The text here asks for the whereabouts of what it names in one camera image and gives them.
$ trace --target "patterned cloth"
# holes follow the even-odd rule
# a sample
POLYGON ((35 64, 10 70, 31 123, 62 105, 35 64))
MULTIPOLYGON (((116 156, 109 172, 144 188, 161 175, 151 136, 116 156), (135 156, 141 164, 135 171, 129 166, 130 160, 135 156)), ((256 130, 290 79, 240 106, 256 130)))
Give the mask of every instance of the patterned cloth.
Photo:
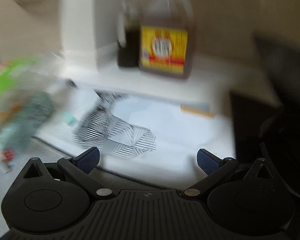
POLYGON ((115 102, 127 95, 99 92, 100 102, 75 131, 75 141, 83 147, 96 146, 101 154, 133 158, 155 150, 155 136, 145 127, 132 125, 113 116, 115 102))

